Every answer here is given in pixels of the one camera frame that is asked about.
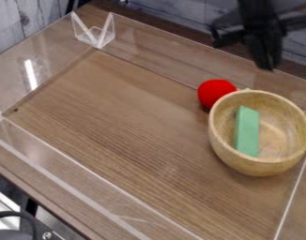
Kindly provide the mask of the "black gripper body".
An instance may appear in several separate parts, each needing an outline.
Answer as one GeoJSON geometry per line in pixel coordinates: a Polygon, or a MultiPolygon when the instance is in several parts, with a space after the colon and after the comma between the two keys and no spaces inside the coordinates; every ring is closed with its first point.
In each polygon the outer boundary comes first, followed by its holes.
{"type": "Polygon", "coordinates": [[[271,38],[271,35],[286,36],[286,27],[275,14],[228,13],[212,21],[210,31],[215,48],[246,42],[246,37],[250,36],[256,36],[262,40],[271,38]]]}

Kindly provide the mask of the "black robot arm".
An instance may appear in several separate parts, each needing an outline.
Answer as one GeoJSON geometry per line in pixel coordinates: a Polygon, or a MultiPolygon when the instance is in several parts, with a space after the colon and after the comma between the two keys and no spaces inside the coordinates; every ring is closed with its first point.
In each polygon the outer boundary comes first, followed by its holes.
{"type": "Polygon", "coordinates": [[[286,30],[271,0],[236,0],[236,8],[210,25],[214,47],[246,45],[258,68],[273,71],[282,59],[286,30]]]}

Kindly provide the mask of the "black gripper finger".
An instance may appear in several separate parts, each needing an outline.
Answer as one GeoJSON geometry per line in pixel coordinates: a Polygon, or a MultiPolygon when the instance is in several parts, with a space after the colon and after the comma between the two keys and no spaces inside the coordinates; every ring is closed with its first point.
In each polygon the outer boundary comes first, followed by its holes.
{"type": "Polygon", "coordinates": [[[248,37],[248,47],[256,67],[265,70],[271,70],[271,60],[265,50],[265,45],[256,36],[248,37]]]}
{"type": "Polygon", "coordinates": [[[270,38],[270,56],[271,56],[271,68],[277,68],[282,59],[282,35],[271,35],[270,38]]]}

